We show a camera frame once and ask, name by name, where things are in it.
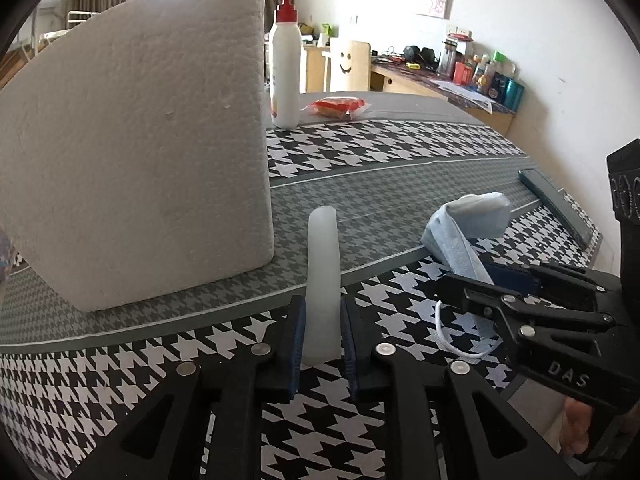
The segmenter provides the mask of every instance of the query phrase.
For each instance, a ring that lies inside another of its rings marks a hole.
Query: plastic container
[[[514,112],[518,111],[520,102],[522,101],[522,95],[524,94],[524,86],[516,83],[513,79],[507,81],[507,86],[504,91],[504,105]]]
[[[504,94],[508,81],[509,78],[503,74],[494,75],[494,79],[489,85],[489,93],[487,95],[497,103],[501,105],[504,104]]]
[[[484,71],[486,70],[486,67],[488,65],[489,55],[484,54],[484,56],[482,56],[482,60],[480,61],[480,63],[478,63],[478,66],[476,66],[476,71],[474,72],[474,76],[471,79],[471,83],[469,83],[470,90],[478,90],[478,80],[484,75]]]
[[[456,67],[456,47],[457,43],[451,40],[445,40],[440,54],[440,63],[438,65],[438,75],[445,79],[453,78],[453,71]]]
[[[478,54],[476,54],[474,58],[469,61],[469,64],[471,65],[471,77],[473,77],[473,75],[476,73],[476,68],[481,61],[482,58],[478,56]]]
[[[507,57],[500,51],[496,50],[494,52],[494,57],[492,58],[492,60],[495,61],[495,71],[498,74],[504,73],[502,72],[502,64],[507,61]]]
[[[453,73],[453,82],[456,85],[468,85],[471,81],[471,67],[464,63],[456,63],[456,71]]]
[[[494,76],[497,73],[497,65],[498,63],[496,61],[491,60],[484,70],[484,81],[482,84],[478,81],[478,92],[482,95],[487,95],[489,93],[489,86],[491,86],[491,82],[494,80]]]
[[[516,77],[516,65],[510,61],[503,61],[500,73],[503,76],[514,79]]]
[[[269,33],[271,119],[287,130],[300,122],[300,55],[302,35],[298,12],[291,0],[282,0]]]

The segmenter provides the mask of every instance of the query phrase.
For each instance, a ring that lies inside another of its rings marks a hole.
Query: houndstooth tablecloth
[[[343,292],[389,341],[445,364],[434,328],[434,280],[447,267],[418,248],[424,224],[466,193],[504,192],[513,220],[504,237],[473,240],[481,258],[588,266],[583,251],[519,181],[535,164],[487,126],[367,120],[268,132],[276,256],[241,276],[103,312],[82,313],[33,269],[7,284],[0,310],[0,421],[46,477],[64,478],[164,377],[170,362],[259,342],[306,280],[306,218],[338,211]],[[444,330],[467,351],[482,345],[473,319],[443,310]],[[501,390],[514,373],[502,346],[472,364]],[[263,478],[359,479],[384,474],[383,406],[348,399],[342,364],[302,372],[289,404],[263,411]],[[214,415],[210,424],[213,427]],[[437,434],[437,423],[434,419]],[[203,456],[202,471],[206,467]]]

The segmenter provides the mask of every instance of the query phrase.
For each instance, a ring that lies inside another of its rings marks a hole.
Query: white plastic tube
[[[307,366],[340,358],[340,249],[335,209],[309,215],[306,327],[302,362]]]

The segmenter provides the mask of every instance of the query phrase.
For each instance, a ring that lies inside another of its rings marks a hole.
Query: bottle
[[[484,71],[486,70],[486,67],[488,64],[489,64],[489,55],[484,54],[484,56],[482,56],[482,60],[480,61],[480,63],[478,63],[478,66],[476,67],[476,72],[474,73],[474,76],[471,79],[471,83],[469,84],[470,90],[473,90],[473,91],[478,90],[478,80],[484,74]]]
[[[438,75],[445,79],[453,78],[453,71],[456,67],[456,47],[457,43],[453,40],[445,40],[440,54],[440,62],[438,64]]]
[[[495,74],[487,95],[497,103],[504,104],[504,93],[508,80],[509,78],[503,74]]]
[[[504,72],[502,72],[502,64],[503,64],[505,61],[507,61],[506,56],[505,56],[503,53],[501,53],[499,50],[496,50],[496,51],[494,52],[494,58],[493,58],[493,59],[494,59],[494,61],[495,61],[495,65],[496,65],[496,66],[495,66],[495,71],[496,71],[498,74],[502,74],[502,73],[504,73]]]
[[[480,63],[480,56],[478,56],[478,54],[476,54],[473,59],[471,59],[469,61],[470,65],[471,65],[471,75],[473,76],[473,74],[476,72],[476,67],[478,66],[478,64]]]
[[[502,63],[502,72],[500,73],[506,77],[510,77],[513,79],[514,77],[516,77],[516,65],[512,62],[504,61]]]
[[[478,81],[478,91],[482,95],[487,95],[489,93],[489,86],[491,86],[491,82],[494,80],[494,76],[497,73],[497,65],[498,62],[496,60],[491,60],[484,70],[484,81],[482,84]]]
[[[302,35],[298,12],[291,0],[282,0],[269,33],[271,119],[287,130],[300,122],[300,53]]]

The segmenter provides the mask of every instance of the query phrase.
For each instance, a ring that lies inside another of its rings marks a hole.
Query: white lotion bottle
[[[282,0],[269,33],[271,119],[290,130],[300,122],[300,53],[302,35],[298,12],[291,0]]]
[[[315,366],[340,359],[340,248],[335,209],[312,211],[308,227],[306,327],[302,362]]]

